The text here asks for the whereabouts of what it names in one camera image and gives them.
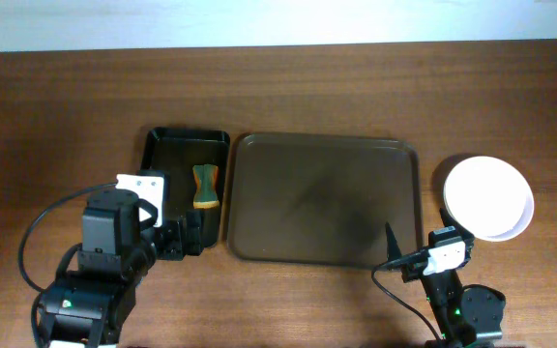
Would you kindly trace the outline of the brown serving tray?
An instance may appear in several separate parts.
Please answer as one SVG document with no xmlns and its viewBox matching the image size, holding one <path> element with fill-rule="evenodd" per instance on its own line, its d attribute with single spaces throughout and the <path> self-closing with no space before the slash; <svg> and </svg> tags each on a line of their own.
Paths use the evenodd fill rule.
<svg viewBox="0 0 557 348">
<path fill-rule="evenodd" d="M 226 241 L 247 261 L 369 269 L 423 244 L 418 156 L 395 139 L 251 133 L 238 140 Z"/>
</svg>

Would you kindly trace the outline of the orange green scrub sponge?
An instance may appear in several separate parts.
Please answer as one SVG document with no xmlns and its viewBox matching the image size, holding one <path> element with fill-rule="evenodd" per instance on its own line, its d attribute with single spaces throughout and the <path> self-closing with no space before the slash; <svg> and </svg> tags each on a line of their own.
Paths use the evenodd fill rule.
<svg viewBox="0 0 557 348">
<path fill-rule="evenodd" d="M 194 209 L 212 209 L 220 205 L 216 191 L 219 168 L 213 164 L 199 164 L 192 168 L 196 190 L 193 197 Z"/>
</svg>

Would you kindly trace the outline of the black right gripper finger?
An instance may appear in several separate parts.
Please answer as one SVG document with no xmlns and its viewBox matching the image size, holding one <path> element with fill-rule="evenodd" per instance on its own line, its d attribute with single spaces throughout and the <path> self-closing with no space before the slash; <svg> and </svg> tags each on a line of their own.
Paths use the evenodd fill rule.
<svg viewBox="0 0 557 348">
<path fill-rule="evenodd" d="M 445 227 L 453 227 L 454 229 L 457 229 L 457 222 L 445 208 L 441 208 L 439 213 Z"/>
<path fill-rule="evenodd" d="M 402 256 L 402 253 L 398 246 L 395 233 L 388 222 L 385 224 L 385 232 L 387 239 L 387 260 L 395 261 Z"/>
</svg>

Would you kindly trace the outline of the white plate front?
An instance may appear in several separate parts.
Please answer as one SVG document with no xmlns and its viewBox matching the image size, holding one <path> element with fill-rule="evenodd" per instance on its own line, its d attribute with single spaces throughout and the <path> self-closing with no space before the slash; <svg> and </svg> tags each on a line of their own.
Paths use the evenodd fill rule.
<svg viewBox="0 0 557 348">
<path fill-rule="evenodd" d="M 508 162 L 489 156 L 459 161 L 442 187 L 449 215 L 476 238 L 505 242 L 518 237 L 535 214 L 527 179 Z"/>
</svg>

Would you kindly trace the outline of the black water basin tray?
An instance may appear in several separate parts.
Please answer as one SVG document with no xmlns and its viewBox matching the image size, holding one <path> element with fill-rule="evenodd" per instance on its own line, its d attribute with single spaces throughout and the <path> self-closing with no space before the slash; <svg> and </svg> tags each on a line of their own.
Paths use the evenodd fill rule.
<svg viewBox="0 0 557 348">
<path fill-rule="evenodd" d="M 189 255 L 200 254 L 218 241 L 229 148 L 230 138 L 223 130 L 158 127 L 147 135 L 141 168 L 168 176 L 163 218 L 180 223 L 182 245 Z M 193 168 L 204 164 L 217 168 L 214 192 L 218 205 L 197 209 L 193 206 L 198 188 Z"/>
</svg>

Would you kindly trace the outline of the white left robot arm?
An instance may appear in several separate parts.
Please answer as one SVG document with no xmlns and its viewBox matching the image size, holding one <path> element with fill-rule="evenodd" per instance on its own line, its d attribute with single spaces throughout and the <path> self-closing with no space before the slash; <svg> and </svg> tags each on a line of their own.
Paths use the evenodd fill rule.
<svg viewBox="0 0 557 348">
<path fill-rule="evenodd" d="M 166 218 L 169 189 L 166 172 L 140 170 L 83 190 L 82 241 L 66 251 L 32 303 L 37 346 L 116 346 L 136 289 L 156 262 L 201 254 L 203 217 L 189 210 Z"/>
</svg>

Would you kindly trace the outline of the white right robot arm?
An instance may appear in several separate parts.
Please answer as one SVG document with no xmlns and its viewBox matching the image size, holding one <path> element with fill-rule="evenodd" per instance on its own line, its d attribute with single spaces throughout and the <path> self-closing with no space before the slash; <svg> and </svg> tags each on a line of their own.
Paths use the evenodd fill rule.
<svg viewBox="0 0 557 348">
<path fill-rule="evenodd" d="M 440 217 L 444 227 L 431 231 L 428 245 L 409 254 L 400 251 L 395 233 L 387 224 L 387 261 L 373 268 L 371 278 L 376 279 L 378 272 L 399 271 L 403 282 L 421 283 L 435 324 L 380 283 L 376 285 L 423 320 L 434 336 L 426 347 L 492 347 L 503 336 L 506 297 L 488 286 L 462 284 L 457 271 L 471 260 L 475 236 L 447 210 L 441 209 Z"/>
</svg>

